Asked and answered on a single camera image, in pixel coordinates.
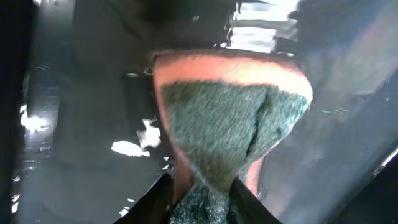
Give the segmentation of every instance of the dark metal surface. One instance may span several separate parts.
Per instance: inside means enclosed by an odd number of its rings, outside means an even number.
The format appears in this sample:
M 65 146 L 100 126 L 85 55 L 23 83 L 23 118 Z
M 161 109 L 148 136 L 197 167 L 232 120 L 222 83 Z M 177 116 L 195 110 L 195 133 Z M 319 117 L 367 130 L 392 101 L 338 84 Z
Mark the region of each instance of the dark metal surface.
M 32 1 L 1 1 L 0 15 L 0 223 L 9 223 L 11 175 L 22 147 L 18 111 L 29 61 Z
M 140 145 L 142 119 L 155 118 L 150 78 L 135 75 L 147 64 L 151 30 L 136 19 L 140 1 L 40 2 L 26 103 L 28 118 L 44 123 L 25 135 L 14 176 L 15 222 L 113 223 L 170 164 L 164 142 L 150 157 L 111 150 L 117 141 Z M 329 44 L 304 46 L 311 49 L 302 58 L 313 105 L 262 168 L 262 202 L 282 223 L 325 223 L 398 136 L 397 4 L 373 6 L 352 4 L 356 10 L 345 9 L 347 24 L 335 24 L 341 28 L 334 32 L 303 18 L 304 30 Z M 340 16 L 334 7 L 306 6 L 303 13 L 321 17 L 318 9 L 328 17 L 333 9 Z M 363 15 L 368 21 L 357 23 Z
M 173 179 L 164 174 L 129 210 L 114 224 L 167 224 L 173 214 Z
M 336 217 L 333 224 L 397 223 L 398 148 L 395 157 L 384 161 L 385 169 L 372 180 Z

